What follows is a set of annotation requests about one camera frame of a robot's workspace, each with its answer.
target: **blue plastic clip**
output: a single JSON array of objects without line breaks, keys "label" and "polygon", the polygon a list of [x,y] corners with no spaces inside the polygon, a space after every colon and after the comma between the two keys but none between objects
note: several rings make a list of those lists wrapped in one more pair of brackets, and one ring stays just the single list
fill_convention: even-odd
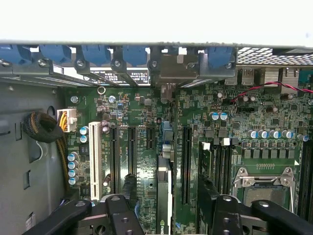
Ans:
[{"label": "blue plastic clip", "polygon": [[65,45],[39,45],[40,52],[45,58],[57,64],[69,63],[72,58],[72,51]]},{"label": "blue plastic clip", "polygon": [[132,66],[145,65],[148,53],[143,46],[123,46],[123,59]]},{"label": "blue plastic clip", "polygon": [[109,47],[105,45],[82,45],[82,51],[85,60],[101,66],[111,61]]},{"label": "blue plastic clip", "polygon": [[206,49],[208,54],[209,66],[213,69],[227,65],[230,60],[232,47],[209,47]]},{"label": "blue plastic clip", "polygon": [[18,65],[32,63],[30,50],[21,45],[0,44],[0,59]]}]

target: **bundled black cable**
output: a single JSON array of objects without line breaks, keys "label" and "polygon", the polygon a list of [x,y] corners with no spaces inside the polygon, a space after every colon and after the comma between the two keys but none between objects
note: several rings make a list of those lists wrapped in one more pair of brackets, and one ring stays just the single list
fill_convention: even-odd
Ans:
[{"label": "bundled black cable", "polygon": [[56,142],[61,156],[65,187],[66,190],[68,190],[69,186],[66,163],[67,140],[57,121],[46,113],[32,112],[25,117],[23,130],[29,137],[39,142]]}]

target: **motherboard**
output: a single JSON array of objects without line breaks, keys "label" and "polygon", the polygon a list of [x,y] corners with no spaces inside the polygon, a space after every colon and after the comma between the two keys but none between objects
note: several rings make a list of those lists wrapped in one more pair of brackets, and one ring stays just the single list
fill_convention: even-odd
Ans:
[{"label": "motherboard", "polygon": [[70,186],[81,198],[129,196],[147,234],[208,232],[202,177],[247,206],[267,199],[303,212],[312,94],[263,86],[234,99],[250,87],[225,81],[176,88],[169,100],[157,88],[100,88],[65,89],[77,115],[67,133]]}]

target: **red and black wire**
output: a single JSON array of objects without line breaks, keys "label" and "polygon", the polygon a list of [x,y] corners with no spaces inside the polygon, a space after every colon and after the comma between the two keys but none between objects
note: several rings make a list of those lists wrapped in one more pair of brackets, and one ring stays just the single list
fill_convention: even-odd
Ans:
[{"label": "red and black wire", "polygon": [[313,93],[312,90],[309,90],[309,89],[299,89],[299,88],[293,87],[293,86],[291,86],[289,84],[284,84],[284,83],[281,83],[281,82],[267,82],[267,83],[261,84],[261,85],[259,85],[257,87],[251,87],[249,90],[247,90],[245,92],[242,92],[241,94],[237,95],[235,98],[233,98],[231,100],[231,102],[235,102],[239,97],[245,95],[246,93],[248,93],[248,92],[250,92],[252,90],[257,90],[257,89],[260,89],[263,86],[272,85],[272,84],[275,84],[275,85],[278,85],[278,86],[287,87],[287,88],[293,89],[294,91]]}]

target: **white pci slot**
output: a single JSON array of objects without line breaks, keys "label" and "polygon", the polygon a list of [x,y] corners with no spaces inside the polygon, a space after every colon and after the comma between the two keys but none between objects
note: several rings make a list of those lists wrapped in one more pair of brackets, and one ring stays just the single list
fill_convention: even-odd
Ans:
[{"label": "white pci slot", "polygon": [[101,166],[101,123],[89,123],[90,155],[90,192],[92,200],[101,200],[102,166]]}]

